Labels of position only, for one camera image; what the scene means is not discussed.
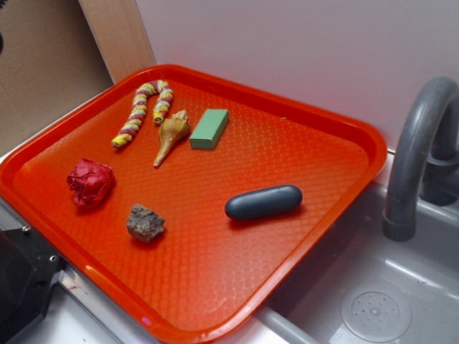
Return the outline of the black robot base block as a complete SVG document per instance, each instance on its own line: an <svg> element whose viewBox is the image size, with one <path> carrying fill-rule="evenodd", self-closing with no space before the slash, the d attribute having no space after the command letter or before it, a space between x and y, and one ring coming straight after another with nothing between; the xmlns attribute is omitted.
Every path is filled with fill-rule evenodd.
<svg viewBox="0 0 459 344"><path fill-rule="evenodd" d="M59 252L36 229L1 231L2 343L46 318L62 266Z"/></svg>

